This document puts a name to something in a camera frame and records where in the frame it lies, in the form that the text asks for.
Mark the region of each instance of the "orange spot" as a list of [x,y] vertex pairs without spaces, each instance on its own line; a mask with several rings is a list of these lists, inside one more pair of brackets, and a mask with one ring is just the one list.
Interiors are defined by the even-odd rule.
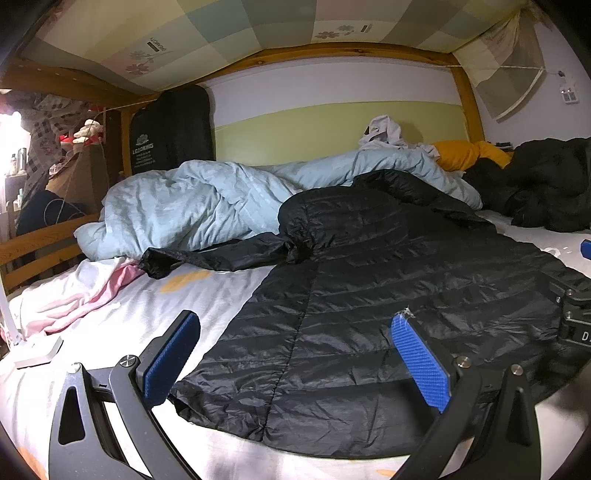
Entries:
[[394,476],[396,475],[396,470],[387,470],[385,468],[379,468],[376,470],[377,473],[383,476]]
[[180,290],[184,286],[188,285],[192,281],[201,280],[202,278],[208,278],[211,275],[210,270],[196,270],[194,272],[185,273],[183,275],[176,275],[168,280],[162,287],[160,287],[160,293],[171,293]]
[[21,454],[21,457],[25,459],[27,465],[31,467],[31,470],[33,470],[33,472],[35,472],[35,474],[41,480],[47,480],[47,472],[41,466],[41,462],[37,460],[35,457],[33,457],[33,455],[24,447],[19,447],[17,450],[18,453]]

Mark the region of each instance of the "white bed sheet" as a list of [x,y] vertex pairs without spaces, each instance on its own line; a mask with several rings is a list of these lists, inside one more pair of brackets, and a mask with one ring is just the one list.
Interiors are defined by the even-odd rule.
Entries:
[[[550,249],[566,265],[591,277],[591,261],[579,252],[583,233],[522,229],[493,212],[481,215],[499,232],[518,241]],[[139,354],[183,309],[196,312],[202,334],[179,378],[192,371],[216,343],[227,324],[268,274],[271,267],[237,273],[215,273],[184,265],[169,277],[146,275],[119,292],[101,309],[63,332],[64,345],[52,363],[16,370],[10,354],[0,361],[0,420],[14,443],[47,471],[51,421],[65,371],[72,362],[87,369],[110,367],[127,353]],[[589,422],[591,367],[570,385],[536,406],[542,444],[544,480],[572,450]],[[144,473],[114,406],[108,404],[113,428],[130,464]],[[407,457],[375,460],[311,458],[274,450],[230,434],[195,426],[181,419],[170,402],[154,409],[164,430],[191,467],[204,480],[381,480],[390,478]],[[469,442],[458,447],[447,471],[459,466]]]

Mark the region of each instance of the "pink fabric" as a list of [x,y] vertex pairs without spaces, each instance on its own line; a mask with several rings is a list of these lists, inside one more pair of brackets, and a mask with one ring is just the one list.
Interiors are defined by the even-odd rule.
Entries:
[[[77,319],[83,317],[89,312],[96,310],[117,295],[117,292],[125,287],[126,285],[130,284],[136,278],[144,273],[143,270],[140,270],[137,265],[126,265],[118,270],[115,270],[113,276],[109,279],[109,281],[105,284],[103,289],[99,292],[98,295],[91,298],[88,303],[85,303],[78,307],[76,310],[71,312],[69,315],[58,319],[52,325],[48,325],[43,327],[43,331],[45,333],[56,333],[61,332],[64,328],[68,325],[74,323]],[[27,336],[32,335],[33,332],[31,331],[31,326],[27,326]]]
[[[25,338],[40,332],[56,333],[108,303],[143,273],[136,261],[124,257],[84,260],[72,271],[27,288],[9,302],[10,309]],[[0,335],[9,340],[3,325]]]

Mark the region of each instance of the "blue gripper pad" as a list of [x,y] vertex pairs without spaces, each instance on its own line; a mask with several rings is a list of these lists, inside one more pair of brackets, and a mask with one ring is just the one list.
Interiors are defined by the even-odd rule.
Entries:
[[[159,346],[154,360],[149,363],[148,368],[144,372],[144,403],[149,408],[164,403],[184,364],[187,362],[189,355],[191,355],[195,345],[197,345],[197,341],[199,341],[201,331],[199,317],[189,311],[184,311],[181,315],[184,315],[184,318],[180,319],[180,324],[173,324],[172,327],[175,328],[174,333],[170,336],[170,340],[164,345]],[[154,340],[163,338],[165,341],[168,333],[169,331],[162,337]],[[151,345],[148,345],[144,352],[149,350],[150,347]]]
[[405,315],[400,312],[392,319],[392,340],[427,405],[443,412],[451,396],[449,378]]
[[581,242],[581,255],[587,260],[591,260],[591,240],[583,240]]

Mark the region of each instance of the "black puffer jacket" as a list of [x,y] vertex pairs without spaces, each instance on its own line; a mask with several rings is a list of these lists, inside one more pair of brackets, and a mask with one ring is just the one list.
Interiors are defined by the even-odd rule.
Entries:
[[576,232],[591,223],[590,164],[590,139],[549,138],[517,147],[504,169],[480,158],[463,179],[485,209],[513,217],[513,225]]
[[536,291],[535,275],[548,269],[575,288],[591,281],[409,174],[355,183],[366,188],[290,198],[279,235],[145,254],[156,276],[177,261],[225,270],[283,261],[174,386],[179,415],[306,455],[411,453],[436,413],[392,345],[392,317],[406,307],[452,353],[522,364],[537,401],[576,375],[588,355],[556,344],[558,306]]

